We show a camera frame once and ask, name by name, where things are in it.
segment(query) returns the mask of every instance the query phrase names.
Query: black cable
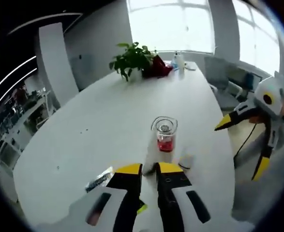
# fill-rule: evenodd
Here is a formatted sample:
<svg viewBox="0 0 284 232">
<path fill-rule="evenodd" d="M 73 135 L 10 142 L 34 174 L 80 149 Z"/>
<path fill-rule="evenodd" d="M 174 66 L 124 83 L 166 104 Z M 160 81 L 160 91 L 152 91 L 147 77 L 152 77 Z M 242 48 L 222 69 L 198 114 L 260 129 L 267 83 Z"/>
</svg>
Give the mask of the black cable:
<svg viewBox="0 0 284 232">
<path fill-rule="evenodd" d="M 254 129 L 256 128 L 257 124 L 254 125 L 252 131 L 250 132 L 250 134 L 248 135 L 247 139 L 243 142 L 242 146 L 240 146 L 239 150 L 237 151 L 237 153 L 235 154 L 234 158 L 236 158 L 236 156 L 238 155 L 239 151 L 242 149 L 242 147 L 245 145 L 245 143 L 247 142 L 247 140 L 250 138 L 250 136 L 252 135 Z"/>
</svg>

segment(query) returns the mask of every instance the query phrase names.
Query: green leaves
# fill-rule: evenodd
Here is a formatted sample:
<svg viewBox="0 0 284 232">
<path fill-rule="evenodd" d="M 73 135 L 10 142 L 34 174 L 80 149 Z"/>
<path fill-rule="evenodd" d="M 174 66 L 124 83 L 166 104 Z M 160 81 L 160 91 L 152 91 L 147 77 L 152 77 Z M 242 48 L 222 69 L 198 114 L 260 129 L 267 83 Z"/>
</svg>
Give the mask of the green leaves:
<svg viewBox="0 0 284 232">
<path fill-rule="evenodd" d="M 129 69 L 128 76 L 131 76 L 131 73 L 132 73 L 132 69 Z"/>
<path fill-rule="evenodd" d="M 152 65 L 154 54 L 148 50 L 147 46 L 138 47 L 139 43 L 133 44 L 119 43 L 118 47 L 125 47 L 122 55 L 113 57 L 114 61 L 109 63 L 110 69 L 115 69 L 117 73 L 120 72 L 122 77 L 128 78 L 132 74 L 134 68 L 144 70 Z"/>
<path fill-rule="evenodd" d="M 128 43 L 119 43 L 119 44 L 117 44 L 117 46 L 118 47 L 127 47 L 127 48 L 130 47 L 130 45 Z"/>
<path fill-rule="evenodd" d="M 115 64 L 115 62 L 114 62 L 114 61 L 110 62 L 110 63 L 108 64 L 108 66 L 109 66 L 109 69 L 113 69 L 113 67 L 114 67 L 114 64 Z"/>
<path fill-rule="evenodd" d="M 148 47 L 147 46 L 142 46 L 142 48 L 146 51 L 148 51 Z"/>
</svg>

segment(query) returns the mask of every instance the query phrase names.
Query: small white object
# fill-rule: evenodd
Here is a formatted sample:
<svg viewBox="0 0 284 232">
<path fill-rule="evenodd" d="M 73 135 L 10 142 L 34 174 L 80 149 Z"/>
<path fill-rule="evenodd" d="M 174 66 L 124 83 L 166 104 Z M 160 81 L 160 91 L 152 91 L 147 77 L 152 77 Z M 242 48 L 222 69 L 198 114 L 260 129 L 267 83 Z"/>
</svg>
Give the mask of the small white object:
<svg viewBox="0 0 284 232">
<path fill-rule="evenodd" d="M 190 70 L 190 71 L 195 71 L 197 67 L 195 63 L 193 65 L 189 65 L 188 63 L 185 63 L 185 69 Z"/>
<path fill-rule="evenodd" d="M 185 68 L 185 61 L 184 61 L 184 58 L 183 58 L 182 54 L 175 53 L 175 62 L 177 64 L 179 70 L 184 70 L 184 68 Z"/>
<path fill-rule="evenodd" d="M 132 69 L 132 73 L 128 80 L 129 82 L 140 82 L 142 80 L 142 71 L 137 68 Z"/>
<path fill-rule="evenodd" d="M 187 150 L 184 150 L 179 159 L 179 166 L 183 169 L 191 169 L 193 161 L 194 161 L 194 156 L 188 153 Z"/>
</svg>

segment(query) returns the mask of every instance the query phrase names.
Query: office chair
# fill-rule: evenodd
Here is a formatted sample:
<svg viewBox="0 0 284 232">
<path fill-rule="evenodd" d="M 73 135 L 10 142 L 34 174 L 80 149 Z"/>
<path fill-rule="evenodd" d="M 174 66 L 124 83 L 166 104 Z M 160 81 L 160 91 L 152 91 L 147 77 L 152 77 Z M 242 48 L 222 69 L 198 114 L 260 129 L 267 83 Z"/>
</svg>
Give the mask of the office chair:
<svg viewBox="0 0 284 232">
<path fill-rule="evenodd" d="M 242 87 L 229 81 L 226 75 L 228 63 L 224 59 L 217 57 L 205 57 L 204 62 L 206 80 L 213 90 L 221 110 L 233 110 L 239 104 L 237 98 L 241 95 L 243 89 Z M 229 87 L 233 87 L 238 90 L 238 93 L 235 97 L 228 93 Z"/>
</svg>

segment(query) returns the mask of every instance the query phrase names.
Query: bright window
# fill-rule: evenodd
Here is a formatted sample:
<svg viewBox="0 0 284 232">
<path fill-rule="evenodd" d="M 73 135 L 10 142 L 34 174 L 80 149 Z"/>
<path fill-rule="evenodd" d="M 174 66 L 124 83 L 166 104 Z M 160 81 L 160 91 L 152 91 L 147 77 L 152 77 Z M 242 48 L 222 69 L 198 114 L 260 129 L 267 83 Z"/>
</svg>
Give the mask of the bright window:
<svg viewBox="0 0 284 232">
<path fill-rule="evenodd" d="M 239 59 L 274 75 L 279 70 L 280 51 L 273 25 L 253 7 L 232 1 L 239 23 Z"/>
<path fill-rule="evenodd" d="M 207 0 L 128 0 L 133 42 L 157 51 L 213 53 Z"/>
</svg>

